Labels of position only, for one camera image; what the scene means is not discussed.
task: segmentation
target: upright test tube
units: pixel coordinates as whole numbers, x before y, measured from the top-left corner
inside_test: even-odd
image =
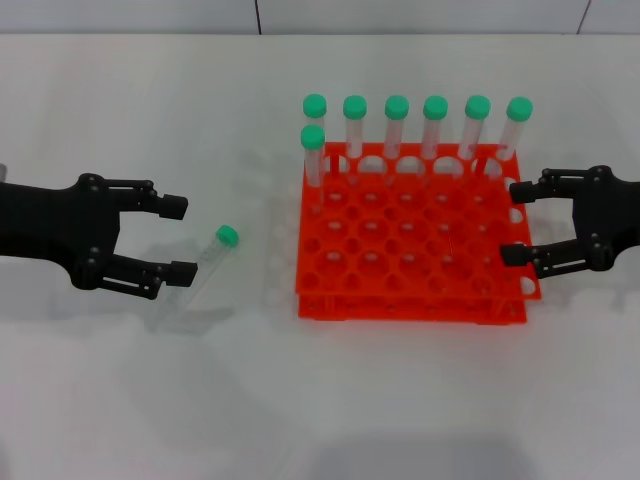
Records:
[[[402,124],[409,113],[409,100],[402,95],[392,95],[384,106],[387,116],[387,133],[384,138],[384,156],[398,158],[402,144]]]
[[[307,95],[302,102],[302,111],[307,117],[307,125],[324,128],[324,116],[327,114],[327,100],[319,93]]]
[[[350,95],[344,99],[342,112],[347,122],[347,157],[362,156],[362,124],[367,114],[367,101],[360,95]]]
[[[505,123],[496,157],[498,160],[506,162],[511,160],[516,145],[520,139],[520,134],[524,128],[524,124],[531,117],[533,112],[533,103],[526,97],[515,97],[509,102],[507,107],[507,123]]]
[[[458,148],[458,157],[462,160],[473,160],[475,157],[482,124],[489,115],[489,110],[491,110],[491,103],[487,97],[473,95],[467,100],[467,106],[464,110],[467,117],[464,121],[462,141]]]
[[[324,151],[324,130],[317,125],[307,125],[300,135],[304,147],[304,171],[310,187],[322,186],[322,152]]]
[[[424,102],[424,129],[422,131],[422,148],[420,156],[427,160],[436,158],[438,143],[440,143],[440,124],[447,116],[449,106],[447,100],[439,95],[433,95]]]
[[[238,245],[238,233],[228,225],[222,225],[213,241],[198,258],[198,273],[189,288],[165,286],[165,296],[158,306],[156,325],[165,323],[183,330],[192,329],[189,324],[181,324],[180,319],[193,298],[202,290],[213,272],[220,266],[227,254]]]

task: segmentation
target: white wall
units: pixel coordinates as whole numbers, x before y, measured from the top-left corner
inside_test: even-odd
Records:
[[[640,0],[592,0],[580,33],[640,33]]]
[[[587,3],[588,0],[259,0],[263,33],[576,33]]]
[[[0,0],[0,32],[258,33],[254,0]]]

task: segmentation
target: green cap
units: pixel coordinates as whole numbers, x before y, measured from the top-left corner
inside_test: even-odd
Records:
[[[464,113],[474,120],[484,120],[489,115],[489,110],[491,110],[491,102],[487,97],[473,95],[467,100],[467,107],[464,109]]]
[[[327,101],[319,93],[312,93],[302,102],[302,111],[309,118],[324,117],[327,113]]]
[[[391,120],[402,120],[409,113],[409,100],[402,95],[392,95],[384,106],[384,114]]]
[[[324,130],[318,125],[307,125],[302,129],[300,140],[307,150],[318,150],[324,146]]]
[[[527,97],[512,98],[507,107],[507,117],[514,122],[526,122],[533,112],[533,103]]]
[[[449,105],[446,98],[440,95],[432,95],[425,100],[422,113],[429,120],[442,120],[447,116],[448,108]]]
[[[229,225],[222,225],[216,232],[216,238],[220,243],[229,248],[234,248],[240,240],[238,232]]]
[[[367,101],[360,95],[349,95],[344,99],[342,113],[349,120],[360,120],[367,114]]]

